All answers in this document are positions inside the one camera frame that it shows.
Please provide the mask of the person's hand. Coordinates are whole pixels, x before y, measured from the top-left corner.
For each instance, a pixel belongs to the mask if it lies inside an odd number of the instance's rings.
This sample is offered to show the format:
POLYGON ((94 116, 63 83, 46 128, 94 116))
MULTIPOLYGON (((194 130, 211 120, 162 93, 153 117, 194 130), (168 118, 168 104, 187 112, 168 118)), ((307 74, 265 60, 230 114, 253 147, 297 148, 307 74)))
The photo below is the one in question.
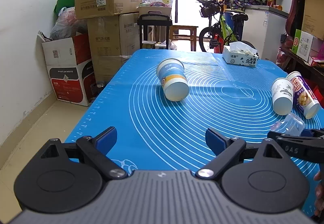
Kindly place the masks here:
POLYGON ((315 195, 316 195, 316 200, 315 200, 315 216, 319 216, 321 212, 323 211, 324 205, 323 205, 323 182, 321 180, 321 172, 319 171, 315 176, 314 180, 318 181, 318 185, 315 188, 315 195))

